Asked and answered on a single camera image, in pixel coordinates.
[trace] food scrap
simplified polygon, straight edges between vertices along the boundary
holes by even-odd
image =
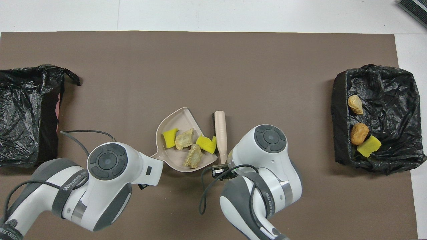
[[[356,123],[351,129],[351,143],[354,145],[361,145],[366,136],[368,136],[369,128],[364,123]]]
[[[171,148],[175,146],[175,135],[177,131],[178,129],[174,128],[162,133],[164,141],[166,143],[166,148]]]
[[[201,149],[207,151],[210,154],[213,154],[216,149],[216,137],[213,136],[212,140],[200,135],[197,139],[196,144],[200,146]]]
[[[373,152],[381,147],[381,142],[374,136],[370,136],[364,143],[357,146],[357,150],[365,157],[368,158]]]
[[[176,149],[182,150],[193,144],[193,128],[177,135],[175,138]]]
[[[197,168],[200,160],[202,159],[202,150],[197,144],[191,145],[190,151],[188,152],[187,159],[185,159],[184,166],[190,166],[191,168]]]
[[[348,106],[355,114],[363,114],[362,101],[358,95],[353,95],[348,98]]]

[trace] brush handle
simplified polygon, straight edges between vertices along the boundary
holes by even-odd
[[[225,112],[216,111],[215,114],[216,147],[219,152],[221,164],[227,161],[227,128],[225,125]]]

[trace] black cable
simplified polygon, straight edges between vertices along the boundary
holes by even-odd
[[[71,131],[64,131],[64,132],[96,132],[96,133],[101,133],[109,136],[113,142],[116,141],[116,139],[111,134],[107,132],[97,131],[97,130],[71,130]]]
[[[84,179],[81,183],[78,183],[78,184],[73,188],[73,190],[76,190],[77,188],[82,187],[85,183],[87,183],[87,182],[88,182],[88,180],[89,180],[89,174],[87,174],[87,177],[85,177],[85,179]]]
[[[254,167],[254,166],[252,166],[252,165],[249,165],[249,164],[242,164],[242,165],[234,166],[234,167],[232,167],[232,168],[228,169],[227,171],[225,171],[225,172],[221,173],[221,175],[219,175],[218,177],[216,177],[216,178],[215,178],[215,180],[214,180],[213,182],[211,182],[211,183],[208,185],[208,187],[205,189],[205,185],[204,185],[204,183],[203,183],[203,174],[205,173],[205,170],[203,170],[203,172],[202,172],[202,186],[203,186],[203,194],[202,194],[202,197],[200,198],[200,202],[199,202],[199,214],[200,214],[200,215],[203,215],[203,214],[205,213],[205,211],[206,211],[206,194],[208,193],[209,189],[213,186],[213,184],[214,184],[216,181],[218,181],[219,179],[221,179],[223,176],[225,176],[225,175],[229,174],[231,171],[233,171],[234,169],[237,169],[237,168],[239,168],[239,167],[250,167],[250,168],[252,168],[253,170],[255,170],[255,172],[256,172],[256,173],[259,173],[259,172],[258,172],[258,169],[257,169],[256,167]],[[202,207],[202,201],[203,201],[203,200],[204,200],[205,204],[203,205],[203,210],[201,210],[201,207]]]
[[[49,185],[51,187],[60,189],[61,186],[58,186],[56,184],[50,183],[48,181],[42,181],[42,180],[28,180],[25,182],[21,182],[18,186],[16,186],[12,191],[10,191],[9,195],[6,197],[6,202],[4,203],[4,209],[3,209],[3,220],[2,220],[2,224],[6,223],[6,220],[9,218],[9,213],[8,213],[8,208],[9,208],[9,202],[10,202],[10,198],[12,197],[12,194],[21,186],[24,186],[25,184],[28,183],[41,183],[41,184],[46,184]]]
[[[71,136],[70,134],[67,133],[67,131],[59,131],[60,133],[64,134],[65,136],[71,138],[73,141],[75,141],[79,146],[81,146],[81,148],[83,148],[83,151],[86,153],[86,155],[89,157],[89,152],[86,149],[86,147],[79,141],[77,140],[75,137]]]
[[[209,170],[212,170],[212,166],[205,168],[202,171],[202,175],[200,176],[200,178],[202,179],[202,188],[203,188],[203,191],[205,191],[205,182],[203,181],[203,175],[205,174],[205,172],[207,172]],[[203,205],[203,213],[205,213],[205,210],[206,210],[206,196],[205,196],[205,200],[203,201],[203,203],[204,203],[204,205]]]

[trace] control button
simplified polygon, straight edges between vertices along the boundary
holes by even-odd
[[[278,128],[274,128],[274,131],[275,131],[277,134],[279,134],[279,138],[280,138],[280,139],[282,139],[282,140],[286,141],[285,134],[283,134],[283,132],[282,132],[280,129],[278,129]]]
[[[116,143],[107,144],[107,150],[114,152],[117,156],[122,156],[126,153],[125,148]]]
[[[285,148],[285,141],[279,141],[278,143],[271,145],[270,150],[274,152],[280,152]]]
[[[123,170],[123,168],[125,167],[125,163],[126,163],[126,160],[124,159],[119,160],[119,164],[117,164],[117,166],[113,169],[114,176],[116,176]]]
[[[264,125],[258,126],[255,130],[257,132],[264,132],[265,130],[268,130],[268,129],[272,129],[272,126],[264,124]]]
[[[263,147],[263,148],[267,148],[268,147],[268,143],[264,140],[264,137],[261,134],[257,134],[256,138],[257,138],[258,144],[261,147]]]
[[[98,156],[103,152],[104,150],[102,147],[98,147],[94,150],[94,152],[91,154],[91,158],[89,159],[89,163],[94,164],[97,161]]]
[[[98,159],[98,165],[104,169],[108,170],[113,168],[117,163],[116,155],[106,152],[102,154]]]
[[[148,166],[147,171],[145,172],[145,175],[149,176],[151,174],[151,167]]]
[[[267,130],[264,132],[264,139],[269,144],[276,144],[279,141],[279,134],[273,130]]]
[[[8,221],[6,224],[14,228],[16,227],[16,225],[18,225],[18,221],[16,219],[12,219]]]
[[[280,234],[280,232],[279,232],[276,228],[273,228],[273,229],[271,230],[271,232],[272,232],[274,235],[279,235],[279,234]]]
[[[108,178],[108,172],[101,171],[98,167],[91,168],[91,171],[95,177],[100,177],[102,179]]]

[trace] dustpan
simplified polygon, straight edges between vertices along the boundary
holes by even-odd
[[[202,150],[203,156],[200,163],[198,164],[198,167],[185,167],[184,162],[190,149],[184,148],[183,150],[178,150],[175,147],[167,149],[164,138],[161,135],[162,132],[169,131],[174,128],[178,128],[178,132],[176,133],[177,135],[189,130],[190,128],[193,128],[193,143],[195,143],[197,138],[203,134],[200,130],[200,127],[194,120],[193,115],[190,113],[190,110],[188,110],[188,108],[180,108],[171,115],[167,116],[157,128],[157,153],[151,156],[152,158],[162,160],[171,168],[184,173],[197,171],[216,161],[218,157],[215,154],[210,154],[207,151]]]

